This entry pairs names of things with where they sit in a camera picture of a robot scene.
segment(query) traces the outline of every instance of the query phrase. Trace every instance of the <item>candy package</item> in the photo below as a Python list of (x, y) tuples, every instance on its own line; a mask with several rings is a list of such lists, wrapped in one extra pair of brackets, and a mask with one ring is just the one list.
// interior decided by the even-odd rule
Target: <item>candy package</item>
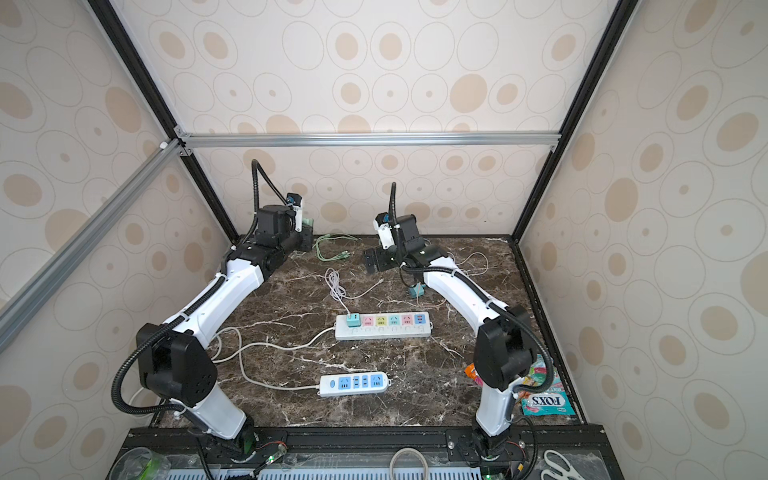
[[(531, 370), (523, 383), (525, 385), (537, 385), (544, 382), (546, 375), (547, 369), (544, 367), (544, 360), (539, 355), (536, 362), (531, 365)], [(552, 386), (546, 392), (526, 392), (522, 396), (521, 403), (523, 413), (526, 415), (575, 415), (557, 370), (554, 372)]]

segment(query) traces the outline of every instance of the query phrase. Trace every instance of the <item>teal plug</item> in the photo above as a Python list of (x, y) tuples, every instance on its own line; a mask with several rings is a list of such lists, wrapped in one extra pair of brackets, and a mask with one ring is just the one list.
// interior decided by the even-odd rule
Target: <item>teal plug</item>
[(424, 295), (424, 286), (421, 283), (417, 283), (416, 286), (409, 286), (408, 294), (411, 296), (411, 298)]
[(360, 314), (350, 313), (346, 316), (346, 325), (348, 327), (360, 326)]

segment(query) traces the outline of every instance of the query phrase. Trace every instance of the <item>ventilation grille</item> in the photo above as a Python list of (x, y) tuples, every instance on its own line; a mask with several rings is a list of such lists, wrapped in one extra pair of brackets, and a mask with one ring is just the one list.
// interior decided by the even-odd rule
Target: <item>ventilation grille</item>
[[(216, 480), (248, 475), (250, 468), (229, 468), (218, 472)], [(396, 468), (396, 480), (423, 480), (421, 468)], [(469, 467), (434, 467), (429, 480), (480, 480), (480, 469)], [(174, 469), (168, 480), (206, 480), (201, 469)], [(292, 472), (264, 470), (259, 480), (389, 480), (388, 468), (297, 468)]]
[[(396, 468), (396, 480), (423, 480), (422, 468)], [(265, 470), (259, 480), (389, 480), (388, 468), (298, 468), (293, 472)], [(480, 480), (480, 469), (430, 468), (429, 480)]]
[[(227, 480), (227, 478), (248, 475), (251, 468), (225, 468), (214, 474), (216, 480)], [(206, 480), (205, 472), (202, 468), (174, 468), (168, 473), (167, 480)]]

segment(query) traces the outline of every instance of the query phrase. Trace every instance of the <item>black frame bar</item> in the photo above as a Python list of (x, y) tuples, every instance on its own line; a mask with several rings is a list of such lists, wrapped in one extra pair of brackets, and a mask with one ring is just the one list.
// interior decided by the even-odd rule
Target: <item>black frame bar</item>
[[(160, 122), (165, 134), (168, 138), (177, 138), (182, 147), (184, 147), (184, 141), (179, 136), (179, 132), (176, 131), (176, 119), (174, 119), (168, 105), (165, 103), (163, 95), (157, 88), (157, 84), (152, 80), (146, 65), (144, 65), (144, 62), (141, 60), (141, 56), (136, 50), (136, 47), (134, 47), (131, 37), (125, 30), (125, 27), (120, 22), (120, 18), (112, 7), (112, 4), (109, 0), (88, 0), (88, 3), (91, 5), (91, 9), (96, 15), (96, 18), (98, 18), (98, 21), (101, 23), (101, 27), (114, 45), (114, 49), (117, 51), (118, 55), (120, 55), (128, 73), (131, 74), (131, 77), (134, 79), (141, 94), (152, 109), (154, 116)], [(197, 185), (197, 188), (200, 189), (200, 193), (203, 194), (203, 198), (206, 203), (208, 203), (210, 211), (214, 214), (216, 220), (218, 220), (219, 225), (221, 225), (222, 230), (224, 230), (224, 233), (227, 235), (230, 242), (237, 242), (239, 239), (237, 229), (235, 229), (230, 216), (224, 209), (224, 205), (221, 203), (213, 186), (208, 181), (208, 177), (200, 166), (200, 162), (197, 161), (191, 149), (184, 147), (182, 148), (182, 152), (181, 160), (184, 162), (184, 166), (187, 168), (187, 171)]]
[(571, 103), (571, 107), (568, 109), (568, 113), (565, 116), (565, 120), (560, 129), (561, 136), (558, 146), (547, 156), (547, 160), (544, 162), (541, 173), (536, 179), (531, 195), (528, 196), (528, 199), (525, 202), (525, 207), (515, 226), (515, 230), (509, 239), (512, 255), (515, 256), (515, 263), (517, 264), (518, 272), (525, 285), (525, 290), (528, 293), (528, 299), (531, 301), (531, 310), (538, 323), (539, 329), (541, 330), (541, 335), (544, 337), (544, 341), (549, 347), (552, 361), (560, 374), (563, 388), (568, 394), (571, 404), (574, 406), (574, 411), (576, 411), (577, 416), (584, 424), (587, 423), (584, 409), (578, 400), (573, 380), (563, 361), (562, 353), (560, 352), (560, 349), (557, 348), (558, 344), (554, 339), (554, 332), (552, 331), (551, 324), (544, 312), (541, 298), (538, 296), (533, 279), (531, 278), (531, 273), (528, 271), (528, 266), (525, 263), (525, 258), (520, 251), (520, 240), (522, 239), (526, 228), (528, 228), (531, 218), (536, 212), (538, 204), (544, 196), (544, 192), (547, 190), (547, 186), (554, 175), (554, 171), (557, 169), (560, 160), (568, 148), (568, 144), (571, 142), (571, 139), (578, 128), (579, 122), (584, 115), (584, 111), (587, 109), (587, 105), (592, 99), (592, 95), (597, 89), (600, 79), (605, 72), (605, 68), (611, 61), (611, 56), (616, 50), (618, 42), (621, 40), (624, 29), (627, 27), (630, 18), (632, 18), (637, 3), (638, 0), (620, 0), (616, 5), (616, 9), (614, 10), (613, 15), (611, 15), (611, 20), (609, 20), (605, 32), (600, 39), (600, 43), (594, 52), (592, 61), (587, 68), (587, 73), (581, 81), (581, 85), (579, 85), (573, 103)]
[(525, 229), (531, 222), (536, 207), (549, 185), (549, 180), (552, 179), (552, 175), (558, 167), (565, 150), (568, 148), (568, 144), (571, 143), (571, 138), (576, 132), (581, 117), (584, 115), (584, 110), (586, 110), (589, 101), (592, 99), (592, 95), (600, 83), (605, 68), (611, 61), (611, 56), (619, 40), (621, 40), (624, 29), (627, 27), (627, 23), (632, 17), (637, 3), (638, 0), (619, 0), (616, 4), (616, 9), (608, 21), (600, 43), (598, 43), (598, 48), (594, 51), (589, 67), (587, 67), (587, 73), (584, 74), (584, 79), (581, 81), (573, 103), (571, 103), (571, 107), (565, 115), (562, 127), (560, 127), (558, 146), (554, 149), (554, 152), (547, 156), (547, 160), (544, 162), (541, 173), (536, 179), (533, 190), (525, 202), (520, 219), (517, 225), (515, 225), (515, 230), (512, 232), (513, 241), (520, 241), (523, 233), (525, 233)]

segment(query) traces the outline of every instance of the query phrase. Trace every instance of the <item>black metal base plate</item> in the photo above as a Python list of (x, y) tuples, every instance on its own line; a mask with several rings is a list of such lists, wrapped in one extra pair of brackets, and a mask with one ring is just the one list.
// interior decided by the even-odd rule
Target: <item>black metal base plate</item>
[[(394, 454), (404, 447), (412, 447), (425, 454), (447, 454), (452, 462), (461, 462), (479, 466), (483, 473), (505, 472), (510, 461), (520, 462), (522, 454), (513, 445), (498, 458), (485, 460), (479, 458), (472, 443), (472, 427), (288, 427), (282, 429), (256, 428), (258, 445), (280, 440), (288, 445), (289, 453), (328, 454), (328, 453), (382, 453)], [(147, 447), (163, 455), (197, 453), (196, 436), (204, 445), (206, 460), (210, 464), (220, 464), (223, 468), (256, 468), (276, 452), (276, 445), (268, 445), (257, 450), (254, 457), (244, 464), (237, 464), (222, 455), (210, 436), (199, 436), (199, 431), (190, 429), (132, 429), (118, 453), (120, 458), (125, 452), (136, 447)], [(524, 441), (529, 447), (533, 443), (530, 429), (526, 426), (513, 426), (510, 439)], [(615, 480), (624, 480), (611, 444), (600, 425), (553, 425), (536, 428), (538, 450), (545, 449), (585, 449), (599, 451), (606, 468)]]

